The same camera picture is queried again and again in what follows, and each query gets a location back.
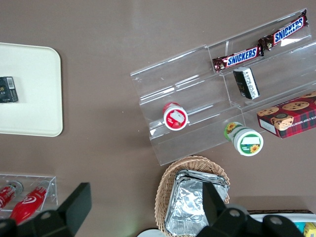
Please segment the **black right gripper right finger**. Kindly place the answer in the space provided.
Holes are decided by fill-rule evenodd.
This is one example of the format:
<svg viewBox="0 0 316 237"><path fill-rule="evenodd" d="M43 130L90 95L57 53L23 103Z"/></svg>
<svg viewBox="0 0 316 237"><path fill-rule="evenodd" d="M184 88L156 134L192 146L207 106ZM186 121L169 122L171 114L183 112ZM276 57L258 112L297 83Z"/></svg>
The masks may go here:
<svg viewBox="0 0 316 237"><path fill-rule="evenodd" d="M208 224L212 226L226 210L226 205L221 199L212 183L204 183L202 188L202 204Z"/></svg>

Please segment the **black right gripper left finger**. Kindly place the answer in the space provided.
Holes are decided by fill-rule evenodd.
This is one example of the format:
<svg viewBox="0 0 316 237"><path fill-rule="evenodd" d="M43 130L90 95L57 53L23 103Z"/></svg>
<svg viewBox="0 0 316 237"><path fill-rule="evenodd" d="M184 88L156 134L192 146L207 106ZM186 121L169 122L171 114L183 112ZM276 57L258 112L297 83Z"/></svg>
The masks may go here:
<svg viewBox="0 0 316 237"><path fill-rule="evenodd" d="M88 216L91 208L91 185L90 183L80 183L59 206L57 212L70 233L75 235Z"/></svg>

